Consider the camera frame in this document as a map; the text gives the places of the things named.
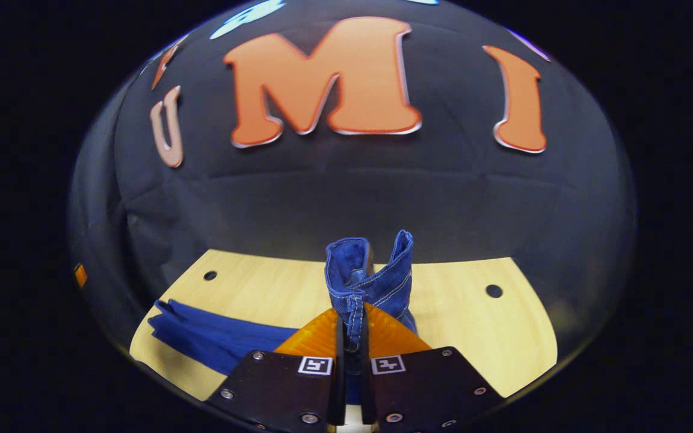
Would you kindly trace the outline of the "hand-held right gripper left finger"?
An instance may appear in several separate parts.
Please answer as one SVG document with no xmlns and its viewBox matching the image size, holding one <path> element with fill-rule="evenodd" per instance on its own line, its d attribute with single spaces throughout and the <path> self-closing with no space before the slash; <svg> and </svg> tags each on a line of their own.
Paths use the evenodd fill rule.
<svg viewBox="0 0 693 433">
<path fill-rule="evenodd" d="M 256 431 L 336 432 L 346 417 L 343 343 L 330 308 L 276 350 L 248 352 L 205 404 Z"/>
</svg>

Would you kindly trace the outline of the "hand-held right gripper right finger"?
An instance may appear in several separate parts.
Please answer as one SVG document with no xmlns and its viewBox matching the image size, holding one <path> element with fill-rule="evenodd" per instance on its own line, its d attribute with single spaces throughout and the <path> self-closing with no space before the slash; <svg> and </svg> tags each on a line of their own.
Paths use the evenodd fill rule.
<svg viewBox="0 0 693 433">
<path fill-rule="evenodd" d="M 432 348 L 363 305 L 360 403 L 373 432 L 462 432 L 506 398 L 455 347 Z"/>
</svg>

